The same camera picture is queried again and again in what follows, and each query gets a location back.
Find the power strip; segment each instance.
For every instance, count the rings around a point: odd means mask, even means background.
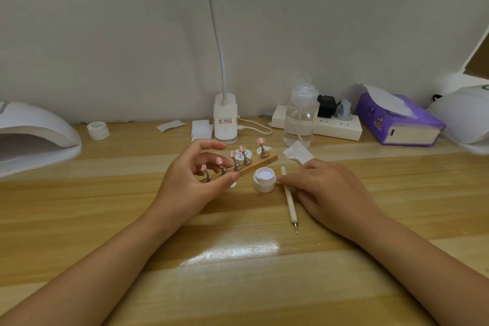
[[[273,128],[283,129],[287,106],[278,105],[269,124]],[[350,139],[358,141],[362,135],[362,125],[357,115],[353,115],[350,121],[332,118],[316,118],[314,122],[314,134],[327,137]]]

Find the desk surface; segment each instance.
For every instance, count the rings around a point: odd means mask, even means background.
[[[110,124],[102,141],[79,125],[78,158],[0,180],[0,313],[144,211],[190,142],[187,123],[163,134],[161,123]],[[292,172],[281,134],[267,144]],[[256,138],[245,130],[239,144],[253,150]],[[382,146],[367,130],[360,142],[314,136],[310,150],[351,168],[391,217],[489,274],[489,158],[443,139]],[[283,188],[259,193],[243,177],[163,244],[107,324],[433,324],[368,255],[297,213],[299,236]]]

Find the clear bottle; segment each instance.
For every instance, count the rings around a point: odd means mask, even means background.
[[[313,139],[314,120],[319,110],[317,96],[319,92],[311,84],[298,84],[290,94],[285,116],[284,144],[291,147],[300,141],[306,148]]]

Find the white wall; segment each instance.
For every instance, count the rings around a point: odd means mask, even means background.
[[[241,115],[305,72],[424,103],[489,23],[488,0],[217,0]],[[207,0],[0,0],[0,99],[70,121],[208,118],[220,67]]]

